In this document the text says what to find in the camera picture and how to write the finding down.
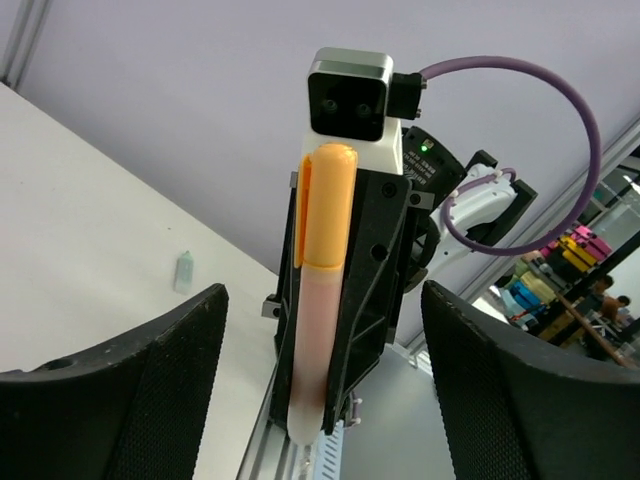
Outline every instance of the bolt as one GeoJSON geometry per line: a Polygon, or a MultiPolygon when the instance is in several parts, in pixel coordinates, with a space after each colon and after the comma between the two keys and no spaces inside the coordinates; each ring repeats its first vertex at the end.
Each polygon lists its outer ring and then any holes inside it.
{"type": "Polygon", "coordinates": [[[386,198],[395,197],[397,192],[398,188],[393,183],[385,183],[382,186],[382,195],[384,195],[386,198]]]}

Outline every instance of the highlighter cap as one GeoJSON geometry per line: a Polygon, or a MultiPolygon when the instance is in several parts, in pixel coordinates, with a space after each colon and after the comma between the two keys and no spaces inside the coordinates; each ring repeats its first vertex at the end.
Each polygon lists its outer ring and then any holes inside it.
{"type": "Polygon", "coordinates": [[[294,266],[342,269],[351,225],[358,153],[327,143],[300,164],[294,266]]]}

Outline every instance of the camera lens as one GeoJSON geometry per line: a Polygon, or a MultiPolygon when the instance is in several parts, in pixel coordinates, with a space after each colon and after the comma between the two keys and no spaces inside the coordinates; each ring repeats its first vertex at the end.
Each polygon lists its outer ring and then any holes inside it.
{"type": "Polygon", "coordinates": [[[336,113],[338,111],[338,104],[333,100],[324,100],[322,102],[322,109],[326,113],[336,113]]]}
{"type": "Polygon", "coordinates": [[[356,107],[356,115],[362,119],[369,118],[371,116],[371,107],[366,103],[361,103],[356,107]]]}

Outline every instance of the small bottle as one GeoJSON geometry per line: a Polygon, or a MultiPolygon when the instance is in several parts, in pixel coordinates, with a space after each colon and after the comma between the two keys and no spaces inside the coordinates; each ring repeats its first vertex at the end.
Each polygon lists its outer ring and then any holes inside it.
{"type": "Polygon", "coordinates": [[[180,255],[180,258],[178,258],[178,262],[176,263],[176,275],[173,281],[173,289],[182,295],[187,295],[189,290],[191,290],[192,281],[193,257],[187,250],[185,253],[180,255]]]}

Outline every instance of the blue object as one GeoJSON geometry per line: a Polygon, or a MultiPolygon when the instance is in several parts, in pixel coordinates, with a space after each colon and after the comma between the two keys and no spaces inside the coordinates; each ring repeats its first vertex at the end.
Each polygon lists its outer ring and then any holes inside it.
{"type": "Polygon", "coordinates": [[[529,311],[533,315],[542,313],[545,309],[542,301],[522,282],[514,283],[513,286],[509,289],[509,293],[511,293],[511,296],[518,303],[518,305],[520,305],[522,308],[529,311]]]}
{"type": "Polygon", "coordinates": [[[509,319],[510,323],[514,323],[519,327],[523,327],[527,322],[535,321],[535,317],[529,313],[526,313],[526,309],[516,302],[509,290],[503,290],[500,292],[500,298],[505,307],[505,316],[509,319]]]}
{"type": "Polygon", "coordinates": [[[193,256],[186,251],[176,263],[176,274],[173,282],[173,289],[183,295],[187,295],[191,290],[193,282],[193,256]]]}

